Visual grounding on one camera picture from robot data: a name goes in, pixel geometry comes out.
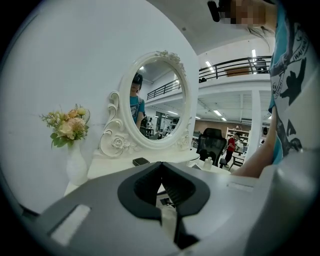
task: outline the white ornate mirror frame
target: white ornate mirror frame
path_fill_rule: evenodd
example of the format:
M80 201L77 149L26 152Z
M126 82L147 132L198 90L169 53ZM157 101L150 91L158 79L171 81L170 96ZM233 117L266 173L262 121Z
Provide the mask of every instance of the white ornate mirror frame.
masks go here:
M171 67L180 81L184 99L184 111L176 129L169 136L160 140L150 140L141 134L133 122L129 104L130 88L134 75L140 67L153 62L165 62ZM180 150L188 148L188 126L191 114L190 84L184 65L180 62L177 54L157 51L141 56L122 77L119 92L111 92L110 100L113 101L108 105L110 116L99 144L100 150L105 155L117 158L124 152L132 154L141 149L164 150L175 144Z

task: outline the vanity tabletop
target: vanity tabletop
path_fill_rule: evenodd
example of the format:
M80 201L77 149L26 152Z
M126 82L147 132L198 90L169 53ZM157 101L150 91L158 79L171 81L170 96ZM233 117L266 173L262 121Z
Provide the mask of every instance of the vanity tabletop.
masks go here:
M194 150L178 151L178 152L168 152L161 154L150 154L146 155L150 163L155 162L171 162L171 163L187 163L189 161L197 160L200 157ZM117 173L129 168L135 167L133 164L133 158L118 158L118 159L107 159L101 158L98 152L95 152L92 163L88 171L88 179L92 180L104 175L109 175ZM68 183L64 195L66 196L79 186Z

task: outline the ceiling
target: ceiling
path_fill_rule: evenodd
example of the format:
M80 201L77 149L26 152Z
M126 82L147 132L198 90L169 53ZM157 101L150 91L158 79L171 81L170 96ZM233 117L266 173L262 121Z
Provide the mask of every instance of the ceiling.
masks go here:
M143 76L144 82L153 84L160 77L164 76L171 71L170 66L163 61L155 61L143 66L143 69L139 69L138 72Z
M197 55L225 44L254 38L245 29L221 21L214 22L207 5L208 0L147 1L177 26Z
M263 123L270 123L268 112L271 100L270 91L260 91L261 118ZM148 108L166 113L172 111L181 113L184 101L182 99L148 106ZM222 116L218 116L213 110L218 110ZM198 98L196 116L217 122L222 122L224 117L227 122L251 124L252 119L252 95L251 91L233 91L202 95Z

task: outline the upper floor balcony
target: upper floor balcony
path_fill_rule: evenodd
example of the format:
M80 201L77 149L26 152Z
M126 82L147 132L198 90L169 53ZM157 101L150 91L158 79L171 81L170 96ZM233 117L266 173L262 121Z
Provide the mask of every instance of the upper floor balcony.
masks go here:
M218 85L223 87L225 84L231 83L235 83L235 87L243 87L244 84L249 87L253 84L252 82L255 86L257 84L263 86L263 83L270 86L270 62L271 56L256 56L233 59L201 68L199 70L199 94L202 94L201 91L204 88ZM145 102L149 105L162 98L171 98L171 96L178 96L179 94L182 97L180 81L177 77L175 78L166 79L164 84L161 86L158 84L159 87L152 87L149 91L144 88Z

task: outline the white column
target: white column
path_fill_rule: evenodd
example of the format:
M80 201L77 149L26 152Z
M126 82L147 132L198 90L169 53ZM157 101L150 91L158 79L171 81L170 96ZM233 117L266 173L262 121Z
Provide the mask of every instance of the white column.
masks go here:
M252 123L250 131L250 141L245 160L248 160L257 150L261 137L261 101L258 89L252 90Z

